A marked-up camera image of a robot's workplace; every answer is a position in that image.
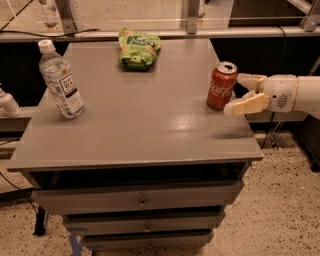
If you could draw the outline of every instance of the bottle cap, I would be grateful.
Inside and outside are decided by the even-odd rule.
[[[38,43],[38,46],[39,46],[40,52],[42,54],[51,54],[51,53],[54,53],[56,51],[56,48],[54,47],[52,41],[48,40],[48,39],[41,40]]]
[[[0,88],[0,96],[3,96],[5,94],[5,92],[2,90],[2,88]]]

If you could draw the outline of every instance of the table top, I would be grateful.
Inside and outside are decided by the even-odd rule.
[[[65,120],[46,91],[9,171],[48,171],[258,160],[244,116],[206,104],[219,62],[207,39],[163,40],[146,72],[118,63],[118,42],[69,45],[85,112]]]

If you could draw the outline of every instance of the bottle label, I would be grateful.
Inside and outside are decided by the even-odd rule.
[[[43,78],[60,110],[65,116],[72,117],[83,106],[71,69],[63,69]]]

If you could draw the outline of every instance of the can lid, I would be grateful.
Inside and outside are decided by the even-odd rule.
[[[54,47],[52,41],[48,40],[48,39],[41,40],[38,43],[38,46],[39,46],[40,52],[42,54],[51,54],[51,53],[54,53],[56,51],[56,48]]]
[[[218,63],[216,68],[219,72],[223,74],[233,74],[238,70],[236,65],[228,61],[222,61]]]

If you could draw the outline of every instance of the drawer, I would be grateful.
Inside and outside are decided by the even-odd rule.
[[[83,244],[89,250],[112,249],[152,249],[164,246],[205,245],[213,237],[210,231],[193,231],[185,233],[160,233],[129,236],[86,237]]]
[[[154,233],[174,230],[216,228],[224,218],[214,208],[88,214],[64,218],[64,226],[73,235]]]
[[[32,198],[50,214],[69,215],[231,204],[242,181],[38,190]]]

